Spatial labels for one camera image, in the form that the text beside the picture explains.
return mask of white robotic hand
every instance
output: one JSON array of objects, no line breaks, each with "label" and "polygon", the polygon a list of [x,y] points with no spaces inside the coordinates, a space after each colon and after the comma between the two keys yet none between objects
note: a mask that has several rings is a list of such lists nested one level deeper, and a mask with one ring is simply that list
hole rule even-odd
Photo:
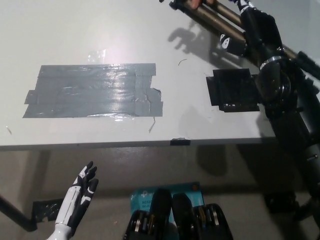
[{"label": "white robotic hand", "polygon": [[99,182],[94,178],[97,167],[92,168],[93,165],[91,161],[85,166],[68,189],[55,221],[54,232],[48,240],[69,240],[74,236]]}]

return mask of robot finger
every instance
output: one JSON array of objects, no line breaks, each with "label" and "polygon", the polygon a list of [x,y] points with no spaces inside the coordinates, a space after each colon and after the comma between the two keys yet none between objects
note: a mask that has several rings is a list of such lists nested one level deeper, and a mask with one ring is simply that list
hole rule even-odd
[{"label": "robot finger", "polygon": [[96,175],[97,167],[90,169],[89,172],[86,174],[86,181],[89,182],[91,179],[93,179]]},{"label": "robot finger", "polygon": [[85,167],[82,169],[82,171],[79,173],[79,176],[83,179],[83,178],[87,175],[89,169],[92,168],[93,165],[94,165],[94,162],[93,162],[93,161],[89,162],[89,163],[87,164],[87,166],[85,166]]}]

